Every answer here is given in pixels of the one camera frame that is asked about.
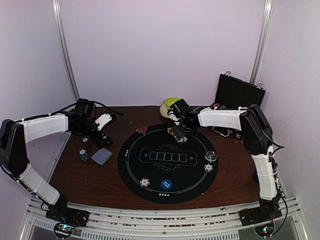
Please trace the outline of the green chip stack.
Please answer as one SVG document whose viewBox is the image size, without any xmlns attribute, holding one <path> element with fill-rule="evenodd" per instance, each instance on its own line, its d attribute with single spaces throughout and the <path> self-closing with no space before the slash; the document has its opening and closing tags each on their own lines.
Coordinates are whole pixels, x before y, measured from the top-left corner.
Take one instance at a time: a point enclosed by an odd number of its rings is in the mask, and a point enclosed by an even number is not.
<svg viewBox="0 0 320 240">
<path fill-rule="evenodd" d="M 78 154 L 79 154 L 80 159 L 84 162 L 86 162 L 90 159 L 89 153 L 87 152 L 86 149 L 81 149 Z"/>
</svg>

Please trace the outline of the blue ten chip bottom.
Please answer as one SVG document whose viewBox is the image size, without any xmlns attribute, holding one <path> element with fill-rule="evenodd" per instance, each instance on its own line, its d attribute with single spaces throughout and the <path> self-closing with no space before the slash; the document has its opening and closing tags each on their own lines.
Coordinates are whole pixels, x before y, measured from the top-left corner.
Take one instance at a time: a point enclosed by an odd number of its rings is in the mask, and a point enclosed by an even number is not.
<svg viewBox="0 0 320 240">
<path fill-rule="evenodd" d="M 142 187 L 148 187 L 150 185 L 150 180 L 148 178 L 142 178 L 139 183 Z"/>
</svg>

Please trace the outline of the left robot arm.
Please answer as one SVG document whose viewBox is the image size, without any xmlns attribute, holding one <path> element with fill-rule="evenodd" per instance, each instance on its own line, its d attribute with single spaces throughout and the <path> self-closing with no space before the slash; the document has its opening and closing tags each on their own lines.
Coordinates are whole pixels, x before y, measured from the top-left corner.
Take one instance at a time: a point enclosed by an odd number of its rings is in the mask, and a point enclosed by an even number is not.
<svg viewBox="0 0 320 240">
<path fill-rule="evenodd" d="M 32 167 L 26 145 L 34 140 L 70 132 L 88 137 L 99 149 L 113 142 L 103 129 L 120 114 L 107 107 L 107 113 L 92 117 L 97 101 L 80 98 L 60 110 L 22 118 L 5 119 L 0 126 L 0 167 L 15 182 L 47 205 L 46 217 L 69 225 L 85 226 L 89 213 L 68 207 L 67 197 L 51 186 Z"/>
</svg>

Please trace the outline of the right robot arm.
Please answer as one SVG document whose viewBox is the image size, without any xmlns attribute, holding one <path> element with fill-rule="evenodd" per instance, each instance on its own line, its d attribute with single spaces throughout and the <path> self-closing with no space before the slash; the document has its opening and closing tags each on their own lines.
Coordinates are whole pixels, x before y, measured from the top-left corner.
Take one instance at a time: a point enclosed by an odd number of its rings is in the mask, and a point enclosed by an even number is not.
<svg viewBox="0 0 320 240">
<path fill-rule="evenodd" d="M 198 127 L 221 127 L 240 131 L 245 150 L 251 154 L 259 183 L 259 206 L 239 212 L 242 225 L 271 221 L 282 215 L 279 200 L 278 165 L 273 130 L 257 104 L 227 109 L 218 107 L 191 108 L 184 99 L 174 102 L 167 111 L 175 122 L 168 132 L 183 143 L 187 134 L 196 135 Z"/>
</svg>

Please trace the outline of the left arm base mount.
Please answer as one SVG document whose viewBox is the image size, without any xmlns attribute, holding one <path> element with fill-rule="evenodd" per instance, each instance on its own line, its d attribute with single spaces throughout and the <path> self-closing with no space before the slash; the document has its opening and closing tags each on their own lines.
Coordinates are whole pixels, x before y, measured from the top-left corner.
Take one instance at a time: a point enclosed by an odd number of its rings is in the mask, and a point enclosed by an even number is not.
<svg viewBox="0 0 320 240">
<path fill-rule="evenodd" d="M 62 216 L 53 210 L 47 210 L 45 217 L 56 221 L 53 227 L 53 233 L 59 239 L 69 238 L 78 227 L 86 227 L 90 213 L 85 210 L 75 208 L 67 209 L 68 216 Z"/>
</svg>

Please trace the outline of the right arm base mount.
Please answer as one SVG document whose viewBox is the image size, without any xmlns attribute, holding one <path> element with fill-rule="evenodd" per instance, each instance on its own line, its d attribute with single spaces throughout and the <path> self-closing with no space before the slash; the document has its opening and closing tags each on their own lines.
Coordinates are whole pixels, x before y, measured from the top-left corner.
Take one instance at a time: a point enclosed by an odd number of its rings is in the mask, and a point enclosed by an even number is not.
<svg viewBox="0 0 320 240">
<path fill-rule="evenodd" d="M 262 238 L 269 238 L 276 232 L 275 219 L 282 216 L 281 210 L 272 212 L 261 207 L 245 208 L 239 212 L 239 218 L 243 227 L 254 226 L 254 232 Z"/>
</svg>

